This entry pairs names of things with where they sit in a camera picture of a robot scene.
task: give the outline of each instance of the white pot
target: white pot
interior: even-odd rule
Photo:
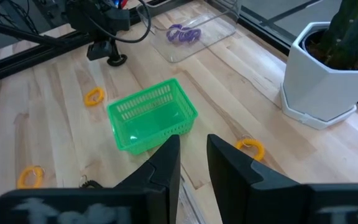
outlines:
[[[331,69],[300,47],[305,36],[328,26],[312,22],[296,38],[282,85],[283,112],[316,129],[346,119],[358,102],[358,71]]]

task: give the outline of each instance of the wooden table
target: wooden table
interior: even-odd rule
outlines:
[[[137,24],[123,37],[135,39],[144,30]],[[77,187],[83,174],[115,186],[154,151],[118,151],[106,106],[172,77],[199,112],[190,133],[181,136],[181,173],[207,223],[221,223],[208,174],[209,133],[233,144],[244,134],[261,140],[262,162],[301,183],[358,182],[358,110],[322,131],[285,116],[279,89],[287,58],[241,26],[180,63],[166,62],[149,38],[118,47],[129,57],[118,68],[106,59],[89,62],[81,47],[0,80],[0,195],[15,189],[32,164],[45,168],[44,187]],[[83,97],[96,86],[106,90],[106,99],[87,108]]]

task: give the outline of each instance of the planter base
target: planter base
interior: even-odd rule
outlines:
[[[329,121],[322,121],[318,118],[314,118],[308,114],[305,113],[301,113],[299,111],[296,111],[294,109],[291,109],[287,103],[287,98],[285,96],[285,91],[284,91],[284,87],[283,84],[281,84],[281,89],[280,89],[280,94],[281,94],[281,104],[282,104],[282,110],[283,113],[287,116],[289,116],[290,118],[293,118],[299,122],[301,122],[302,124],[308,125],[312,128],[315,128],[317,130],[321,130],[324,128],[327,128],[328,126],[331,126],[335,123],[338,123],[340,121],[345,120],[346,118],[348,118],[352,113],[356,112],[357,106],[354,105],[352,107],[352,109],[350,109],[349,111],[337,116],[334,119],[331,119]]]

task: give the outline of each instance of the potted plant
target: potted plant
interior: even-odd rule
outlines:
[[[331,22],[312,22],[291,46],[283,112],[316,129],[346,119],[358,102],[358,0],[342,0]]]

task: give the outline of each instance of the transparent bin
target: transparent bin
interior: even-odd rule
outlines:
[[[169,62],[180,62],[232,35],[240,7],[239,0],[168,0],[147,6],[152,16],[151,43]],[[145,7],[140,4],[136,9],[147,25]]]

